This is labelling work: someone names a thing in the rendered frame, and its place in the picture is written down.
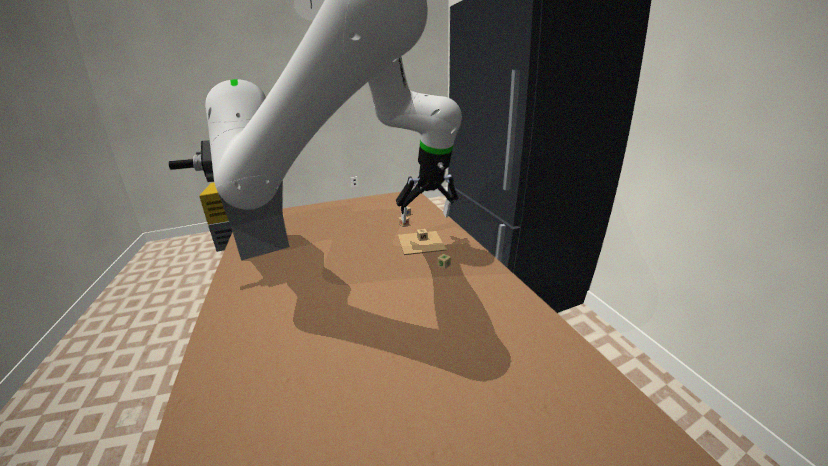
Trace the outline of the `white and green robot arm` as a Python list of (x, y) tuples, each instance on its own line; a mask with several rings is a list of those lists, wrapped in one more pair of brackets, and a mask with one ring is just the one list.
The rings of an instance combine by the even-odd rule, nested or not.
[(238, 79), (210, 90), (210, 140), (193, 159), (169, 161), (170, 170), (204, 171), (228, 204), (259, 208), (317, 131), (368, 81), (377, 118), (420, 133), (418, 163), (448, 168), (461, 110), (448, 97), (410, 91), (402, 62), (427, 14), (427, 0), (325, 0), (267, 97)]

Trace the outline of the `beige flat mat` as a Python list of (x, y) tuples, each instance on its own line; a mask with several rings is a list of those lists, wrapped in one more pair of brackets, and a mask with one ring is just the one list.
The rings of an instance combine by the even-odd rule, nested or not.
[(419, 241), (417, 233), (398, 235), (404, 255), (446, 251), (436, 231), (428, 232), (428, 240)]

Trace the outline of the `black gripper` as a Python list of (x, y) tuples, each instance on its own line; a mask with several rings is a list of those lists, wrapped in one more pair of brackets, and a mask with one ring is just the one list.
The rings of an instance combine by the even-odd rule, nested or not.
[[(399, 196), (396, 199), (396, 203), (397, 203), (398, 207), (401, 206), (401, 212), (402, 212), (401, 219), (402, 219), (403, 223), (406, 223), (407, 206), (419, 194), (422, 194), (424, 191), (430, 191), (430, 190), (435, 191), (436, 189), (438, 189), (446, 197), (445, 205), (444, 205), (444, 209), (443, 209), (443, 214), (444, 214), (445, 218), (448, 218), (448, 214), (449, 214), (451, 204), (454, 203), (453, 200), (458, 200), (458, 196), (457, 196), (456, 190), (455, 190), (454, 185), (453, 185), (453, 177), (451, 176), (450, 173), (448, 173), (447, 176), (444, 177), (445, 170), (431, 171), (431, 170), (423, 168), (420, 165), (419, 177), (418, 178), (408, 177), (407, 184), (405, 185), (405, 187), (403, 188), (403, 190), (401, 191), (401, 193), (399, 194)], [(441, 180), (442, 177), (444, 177), (444, 178)], [(450, 188), (451, 193), (452, 193), (452, 195), (450, 195), (451, 197), (440, 186), (444, 182), (444, 180), (449, 185), (449, 188)], [(418, 184), (415, 186), (416, 183), (418, 183)], [(430, 184), (431, 184), (431, 186), (430, 186)], [(415, 186), (414, 189), (413, 189), (413, 186)], [(420, 186), (421, 186), (421, 188), (420, 188)]]

